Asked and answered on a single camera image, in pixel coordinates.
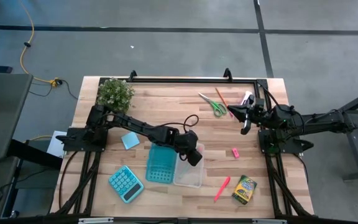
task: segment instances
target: blue sticky note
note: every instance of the blue sticky note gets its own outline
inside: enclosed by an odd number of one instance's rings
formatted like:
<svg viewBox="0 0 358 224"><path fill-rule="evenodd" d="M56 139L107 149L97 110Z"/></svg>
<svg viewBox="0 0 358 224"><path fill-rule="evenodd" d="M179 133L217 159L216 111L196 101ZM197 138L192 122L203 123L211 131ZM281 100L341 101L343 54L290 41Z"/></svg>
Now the blue sticky note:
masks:
<svg viewBox="0 0 358 224"><path fill-rule="evenodd" d="M136 133L131 132L121 137L122 143L124 143L125 149L130 149L140 143L136 136Z"/></svg>

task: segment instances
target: pencil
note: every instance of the pencil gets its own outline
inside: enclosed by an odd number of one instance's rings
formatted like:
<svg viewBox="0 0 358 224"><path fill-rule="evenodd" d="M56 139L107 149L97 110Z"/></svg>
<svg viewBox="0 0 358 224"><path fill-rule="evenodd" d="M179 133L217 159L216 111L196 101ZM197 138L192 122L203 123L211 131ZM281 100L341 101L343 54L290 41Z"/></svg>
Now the pencil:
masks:
<svg viewBox="0 0 358 224"><path fill-rule="evenodd" d="M216 88L216 87L215 87L215 90L217 91L217 93L218 93L219 97L222 99L222 101L223 101L224 105L225 105L225 106L226 106L226 108L227 108L227 103L226 103L226 101L224 101L224 98L223 98L222 94L219 92L218 88Z"/></svg>

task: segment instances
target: desk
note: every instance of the desk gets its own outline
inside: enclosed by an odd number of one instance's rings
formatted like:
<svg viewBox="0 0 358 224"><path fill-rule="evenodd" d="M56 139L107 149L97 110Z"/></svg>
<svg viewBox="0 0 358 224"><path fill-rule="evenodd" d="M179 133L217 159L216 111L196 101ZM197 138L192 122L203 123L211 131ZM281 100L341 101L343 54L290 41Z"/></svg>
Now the desk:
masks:
<svg viewBox="0 0 358 224"><path fill-rule="evenodd" d="M94 105L100 77L84 77L72 126L85 126L88 113ZM228 104L238 104L246 91L253 91L248 84L232 83L133 83L135 108L127 113L151 125L167 122L184 122L191 114L200 117L192 128L199 142L205 145L203 185L199 189L176 185L158 184L145 179L146 162L151 142L139 136L140 144L128 151L124 149L121 136L128 131L120 128L109 130L106 150L102 153L91 216L109 217L191 217L191 218L273 218L272 199L264 156L257 142L258 128L253 126L249 134L240 134L242 123L227 114L215 118L213 111L198 92L214 101L221 99L219 88ZM279 103L288 104L283 79L268 79L268 87ZM240 158L235 159L231 149L236 147ZM63 160L62 170L71 153ZM289 189L304 208L313 213L308 185L302 163L293 155L283 154L283 165ZM80 179L84 152L71 161L62 186L62 202L73 193ZM129 166L144 184L145 190L131 203L125 204L108 184L108 178L122 165ZM239 177L244 174L258 183L254 196L247 205L231 197ZM227 176L229 185L219 200L213 199ZM58 188L51 212L58 210ZM280 208L284 211L281 191L277 191ZM87 191L83 197L85 206Z"/></svg>

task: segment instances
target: pink eraser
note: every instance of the pink eraser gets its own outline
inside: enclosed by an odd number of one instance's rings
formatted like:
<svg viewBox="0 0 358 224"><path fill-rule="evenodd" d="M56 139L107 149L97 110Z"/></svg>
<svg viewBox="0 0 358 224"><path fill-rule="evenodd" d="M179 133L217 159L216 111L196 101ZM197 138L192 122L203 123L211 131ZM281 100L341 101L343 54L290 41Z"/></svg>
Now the pink eraser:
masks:
<svg viewBox="0 0 358 224"><path fill-rule="evenodd" d="M232 148L231 151L233 151L234 158L236 159L240 158L240 154L236 148Z"/></svg>

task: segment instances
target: scissors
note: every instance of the scissors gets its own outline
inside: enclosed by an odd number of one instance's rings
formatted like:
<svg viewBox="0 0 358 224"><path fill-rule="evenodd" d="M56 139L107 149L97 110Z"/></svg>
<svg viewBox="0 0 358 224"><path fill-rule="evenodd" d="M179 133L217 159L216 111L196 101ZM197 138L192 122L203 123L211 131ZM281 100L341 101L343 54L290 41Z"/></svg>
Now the scissors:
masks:
<svg viewBox="0 0 358 224"><path fill-rule="evenodd" d="M215 116L220 117L227 113L227 109L223 104L214 102L214 101L210 100L208 97L202 95L201 93L198 93L198 94L200 94L200 96L202 98L204 98L205 101L210 103L210 105L212 106L212 109L214 110Z"/></svg>

